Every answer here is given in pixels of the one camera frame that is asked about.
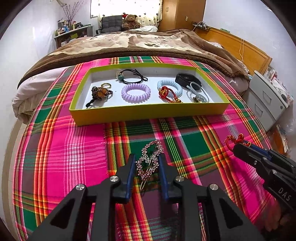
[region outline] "drawer handle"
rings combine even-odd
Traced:
[[[271,104],[271,98],[268,96],[268,94],[266,94],[265,91],[263,91],[263,98],[264,98],[264,94],[269,98],[269,103]]]
[[[256,107],[261,111],[260,116],[262,116],[262,114],[263,114],[263,110],[261,110],[261,109],[259,108],[259,106],[255,103],[255,110],[256,110]]]

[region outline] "metal screw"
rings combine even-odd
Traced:
[[[118,176],[111,176],[110,177],[110,181],[111,182],[117,182],[119,180],[119,177]]]
[[[210,185],[210,189],[212,189],[213,191],[218,190],[218,188],[219,188],[219,187],[218,187],[217,184],[214,184],[214,183],[213,183],[213,184]]]
[[[81,190],[83,190],[85,188],[85,185],[83,185],[83,184],[78,184],[77,186],[76,186],[76,189],[78,190],[78,191],[81,191]]]
[[[176,176],[176,181],[177,182],[183,182],[185,178],[183,176]]]

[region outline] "yellow box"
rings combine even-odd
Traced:
[[[151,82],[143,82],[143,84],[149,83],[151,88],[153,98],[150,100],[151,103],[142,104],[130,104],[125,102],[123,99],[123,105],[114,105],[104,107],[103,105],[108,103],[111,105],[111,97],[107,102],[102,103],[100,108],[83,109],[82,103],[86,101],[86,94],[89,96],[91,93],[91,85],[93,84],[92,78],[101,78],[100,83],[108,82],[112,83],[113,88],[119,89],[124,86],[124,84],[119,83],[116,80],[116,72],[118,69],[137,69],[142,75],[153,79]],[[203,87],[207,88],[210,94],[207,93],[209,98],[211,98],[212,103],[156,103],[163,100],[159,100],[156,96],[157,92],[157,79],[162,78],[175,78],[177,72],[187,72],[193,73],[195,76],[202,79]],[[113,101],[120,103],[121,93],[115,91],[113,95],[116,95]],[[73,100],[70,105],[70,113],[78,126],[98,124],[98,123],[108,123],[108,122],[118,122],[118,121],[131,121],[140,119],[153,119],[153,118],[167,118],[167,117],[178,117],[178,116],[195,116],[195,115],[219,115],[223,114],[229,101],[226,96],[220,91],[215,83],[212,82],[204,73],[202,73],[198,68],[189,66],[180,66],[174,64],[159,64],[159,63],[132,63],[132,64],[117,64],[110,66],[103,66],[89,69],[89,71],[83,77],[81,83],[79,84]]]

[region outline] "plaid blanket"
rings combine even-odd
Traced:
[[[223,115],[193,116],[107,123],[77,127],[69,105],[89,68],[135,62],[194,66],[211,78],[231,104]],[[53,83],[32,116],[18,150],[13,204],[21,240],[28,238],[56,205],[77,185],[99,184],[126,163],[130,153],[154,139],[164,146],[169,165],[195,184],[216,183],[252,222],[271,200],[255,169],[235,158],[223,141],[243,133],[247,141],[270,148],[251,110],[233,88],[208,65],[165,57],[99,59],[69,67]],[[126,205],[116,206],[117,240],[174,240],[178,229],[175,205],[161,201],[157,174],[144,193],[134,179]]]

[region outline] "brown blanket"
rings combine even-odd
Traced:
[[[179,29],[160,33],[125,31],[76,39],[39,60],[19,85],[50,69],[126,56],[185,58],[208,64],[229,77],[247,78],[241,62],[227,50],[209,44],[193,31]]]

